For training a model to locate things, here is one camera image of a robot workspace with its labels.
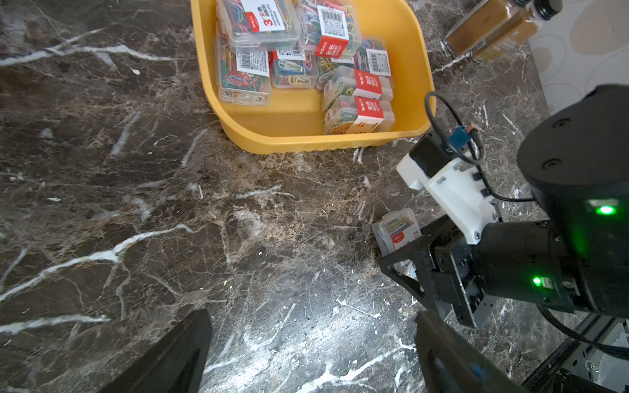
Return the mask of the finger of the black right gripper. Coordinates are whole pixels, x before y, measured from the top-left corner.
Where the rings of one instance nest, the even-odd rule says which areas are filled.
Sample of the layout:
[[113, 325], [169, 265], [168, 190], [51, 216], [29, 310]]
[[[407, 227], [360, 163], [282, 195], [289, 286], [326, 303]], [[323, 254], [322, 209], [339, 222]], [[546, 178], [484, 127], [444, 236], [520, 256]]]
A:
[[[379, 261], [379, 268], [383, 274], [406, 289], [423, 307], [435, 314], [449, 314], [452, 311], [452, 306], [439, 298], [432, 273], [440, 273], [433, 256], [434, 243], [453, 227], [451, 219], [443, 215], [423, 227], [419, 238]], [[416, 278], [406, 276], [395, 269], [395, 264], [402, 262], [411, 263]]]

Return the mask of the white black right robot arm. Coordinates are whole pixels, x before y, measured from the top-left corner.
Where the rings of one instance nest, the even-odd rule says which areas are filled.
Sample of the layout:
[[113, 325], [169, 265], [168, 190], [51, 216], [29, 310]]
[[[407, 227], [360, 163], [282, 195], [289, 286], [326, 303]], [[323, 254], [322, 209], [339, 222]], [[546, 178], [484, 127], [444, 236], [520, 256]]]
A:
[[476, 328], [499, 298], [628, 316], [628, 88], [603, 84], [537, 126], [517, 162], [546, 219], [506, 222], [477, 127], [439, 125], [397, 170], [444, 216], [383, 257], [426, 309]]

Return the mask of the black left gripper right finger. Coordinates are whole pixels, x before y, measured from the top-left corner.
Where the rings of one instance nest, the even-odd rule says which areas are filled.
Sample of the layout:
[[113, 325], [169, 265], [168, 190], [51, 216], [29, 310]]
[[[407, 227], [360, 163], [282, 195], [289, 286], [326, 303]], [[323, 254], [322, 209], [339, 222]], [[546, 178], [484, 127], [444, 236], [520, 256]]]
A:
[[415, 317], [415, 345], [430, 392], [524, 392], [431, 311]]

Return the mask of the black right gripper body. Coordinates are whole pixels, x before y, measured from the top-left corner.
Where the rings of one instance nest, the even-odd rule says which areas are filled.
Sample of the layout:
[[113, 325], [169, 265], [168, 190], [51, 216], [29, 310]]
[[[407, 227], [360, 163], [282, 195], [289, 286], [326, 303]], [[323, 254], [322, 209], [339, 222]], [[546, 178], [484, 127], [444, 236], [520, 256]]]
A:
[[460, 324], [481, 327], [493, 311], [496, 298], [485, 291], [473, 270], [472, 247], [459, 230], [451, 230], [436, 240], [432, 256], [437, 268], [432, 281], [439, 301], [451, 306]]

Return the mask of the clear paper clip box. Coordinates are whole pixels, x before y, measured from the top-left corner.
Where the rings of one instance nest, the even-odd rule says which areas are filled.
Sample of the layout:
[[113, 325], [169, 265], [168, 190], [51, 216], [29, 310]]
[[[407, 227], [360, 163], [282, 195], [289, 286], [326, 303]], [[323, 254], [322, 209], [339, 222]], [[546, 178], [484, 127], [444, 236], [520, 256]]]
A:
[[410, 208], [391, 211], [372, 225], [383, 256], [391, 255], [421, 236], [421, 228]]

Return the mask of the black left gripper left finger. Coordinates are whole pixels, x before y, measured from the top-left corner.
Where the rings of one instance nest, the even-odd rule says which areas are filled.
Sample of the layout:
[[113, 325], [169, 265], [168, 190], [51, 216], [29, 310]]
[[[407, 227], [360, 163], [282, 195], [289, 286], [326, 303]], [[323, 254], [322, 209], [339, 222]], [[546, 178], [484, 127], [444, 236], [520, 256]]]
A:
[[211, 340], [208, 310], [194, 310], [101, 391], [197, 392]]

